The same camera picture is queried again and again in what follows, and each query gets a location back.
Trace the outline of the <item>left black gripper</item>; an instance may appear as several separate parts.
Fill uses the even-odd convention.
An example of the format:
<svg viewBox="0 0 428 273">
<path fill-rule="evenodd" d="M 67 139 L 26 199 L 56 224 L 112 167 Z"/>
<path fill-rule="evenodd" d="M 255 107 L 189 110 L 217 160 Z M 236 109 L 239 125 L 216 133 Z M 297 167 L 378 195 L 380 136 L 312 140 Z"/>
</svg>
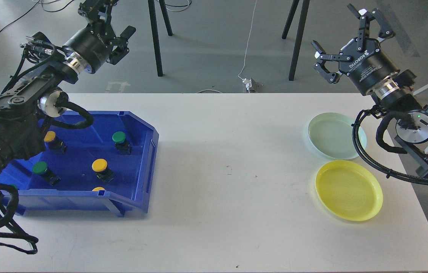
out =
<svg viewBox="0 0 428 273">
<path fill-rule="evenodd" d="M 94 74 L 105 63 L 117 64 L 128 53 L 128 40 L 136 32 L 127 26 L 116 36 L 111 25 L 112 8 L 117 0 L 85 0 L 79 4 L 78 14 L 88 22 L 77 31 L 63 49 L 68 57 L 82 62 L 82 68 Z"/>
</svg>

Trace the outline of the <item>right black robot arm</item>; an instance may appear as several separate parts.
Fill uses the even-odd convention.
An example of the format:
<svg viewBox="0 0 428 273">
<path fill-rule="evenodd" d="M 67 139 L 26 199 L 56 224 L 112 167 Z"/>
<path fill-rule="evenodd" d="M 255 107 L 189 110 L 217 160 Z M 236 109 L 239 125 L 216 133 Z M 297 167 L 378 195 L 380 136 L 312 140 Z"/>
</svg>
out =
<svg viewBox="0 0 428 273">
<path fill-rule="evenodd" d="M 380 43 L 395 32 L 378 9 L 348 9 L 359 21 L 358 34 L 341 48 L 339 54 L 327 54 L 318 41 L 314 68 L 328 82 L 335 84 L 345 75 L 363 95 L 370 95 L 375 105 L 361 110 L 352 124 L 352 142 L 358 155 L 374 169 L 401 181 L 428 185 L 428 154 L 417 144 L 428 141 L 428 104 L 421 106 L 412 95 L 415 74 L 401 71 L 382 51 Z M 395 154 L 409 154 L 417 164 L 417 175 L 397 172 L 370 157 L 362 147 L 359 129 L 366 116 L 381 122 L 375 133 L 379 147 Z"/>
</svg>

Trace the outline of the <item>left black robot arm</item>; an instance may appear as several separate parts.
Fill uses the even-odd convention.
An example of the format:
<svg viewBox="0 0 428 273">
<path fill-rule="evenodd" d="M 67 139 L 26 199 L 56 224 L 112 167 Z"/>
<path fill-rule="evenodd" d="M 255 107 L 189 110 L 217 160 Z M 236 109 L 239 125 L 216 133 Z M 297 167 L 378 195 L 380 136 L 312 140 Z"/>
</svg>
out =
<svg viewBox="0 0 428 273">
<path fill-rule="evenodd" d="M 43 33 L 27 38 L 21 62 L 0 93 L 0 173 L 16 159 L 28 160 L 46 149 L 51 126 L 84 129 L 94 118 L 69 101 L 59 88 L 74 84 L 82 72 L 94 74 L 104 64 L 117 64 L 128 53 L 128 40 L 136 29 L 127 26 L 117 36 L 111 25 L 115 0 L 86 0 L 78 14 L 87 21 L 65 45 L 54 45 Z M 19 205 L 17 188 L 0 183 L 0 246 L 36 254 L 37 237 L 14 221 Z"/>
</svg>

